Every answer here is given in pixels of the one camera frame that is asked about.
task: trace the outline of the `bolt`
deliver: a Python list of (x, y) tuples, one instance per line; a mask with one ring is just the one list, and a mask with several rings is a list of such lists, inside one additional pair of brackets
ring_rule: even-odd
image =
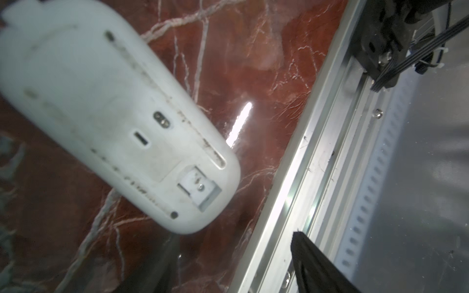
[(381, 119), (381, 117), (383, 117), (383, 115), (384, 115), (383, 110), (376, 109), (372, 116), (373, 116), (373, 118)]

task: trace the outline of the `white marble vein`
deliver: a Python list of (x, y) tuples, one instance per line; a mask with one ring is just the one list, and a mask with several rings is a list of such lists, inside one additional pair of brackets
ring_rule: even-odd
[(200, 88), (200, 73), (202, 72), (202, 62), (204, 60), (205, 44), (207, 43), (207, 33), (208, 33), (208, 19), (202, 21), (204, 24), (202, 27), (202, 38), (200, 40), (200, 49), (199, 56), (197, 57), (197, 68), (196, 75), (194, 77), (194, 93), (193, 98), (194, 102), (197, 104), (199, 99), (199, 88)]
[(83, 260), (88, 254), (88, 248), (98, 236), (103, 218), (107, 215), (112, 206), (117, 202), (120, 197), (121, 195), (114, 188), (107, 194), (103, 206), (101, 207), (98, 214), (95, 216), (93, 223), (91, 224), (90, 231), (78, 247), (78, 252), (76, 254), (75, 260), (68, 267), (67, 273), (65, 274), (63, 280), (55, 288), (55, 293), (62, 293), (67, 287), (67, 285), (70, 283), (76, 271), (80, 268), (81, 264), (83, 263)]
[(193, 23), (196, 21), (201, 21), (205, 19), (206, 17), (216, 13), (217, 11), (221, 10), (223, 7), (226, 5), (233, 5), (233, 4), (238, 4), (241, 2), (244, 2), (246, 0), (220, 0), (218, 3), (213, 4), (206, 9), (200, 9), (197, 12), (186, 15), (183, 17), (177, 17), (177, 18), (172, 18), (168, 19), (162, 23), (157, 23), (155, 24), (150, 30), (148, 30), (146, 33), (142, 34), (141, 37), (147, 42), (151, 42), (153, 40), (156, 40), (157, 38), (161, 37), (162, 35), (165, 34), (165, 32), (174, 27), (179, 27), (186, 25), (188, 23)]

